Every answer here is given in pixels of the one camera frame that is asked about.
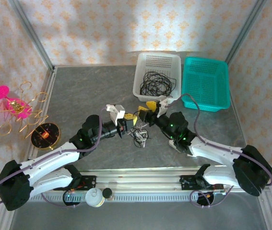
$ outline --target gold wire sculpture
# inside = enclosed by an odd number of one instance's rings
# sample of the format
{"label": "gold wire sculpture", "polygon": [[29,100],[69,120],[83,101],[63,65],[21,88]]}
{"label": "gold wire sculpture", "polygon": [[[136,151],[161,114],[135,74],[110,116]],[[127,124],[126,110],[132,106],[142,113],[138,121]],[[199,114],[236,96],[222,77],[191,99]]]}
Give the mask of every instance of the gold wire sculpture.
{"label": "gold wire sculpture", "polygon": [[45,102],[48,99],[47,92],[37,93],[35,97],[28,102],[23,100],[24,92],[30,90],[31,87],[32,83],[30,81],[24,81],[19,87],[21,92],[20,98],[9,98],[7,97],[9,93],[8,86],[0,86],[0,100],[2,99],[3,107],[5,108],[4,110],[0,110],[0,113],[4,113],[4,123],[0,125],[0,136],[6,136],[11,133],[12,122],[14,120],[15,122],[20,123],[18,130],[19,133],[26,130],[26,134],[24,136],[26,139],[36,130],[36,128],[34,128],[30,131],[29,127],[37,124],[40,126],[48,118],[48,115],[41,116],[41,113],[43,112],[42,109],[33,111],[32,106],[29,105],[35,100],[37,100],[38,103]]}

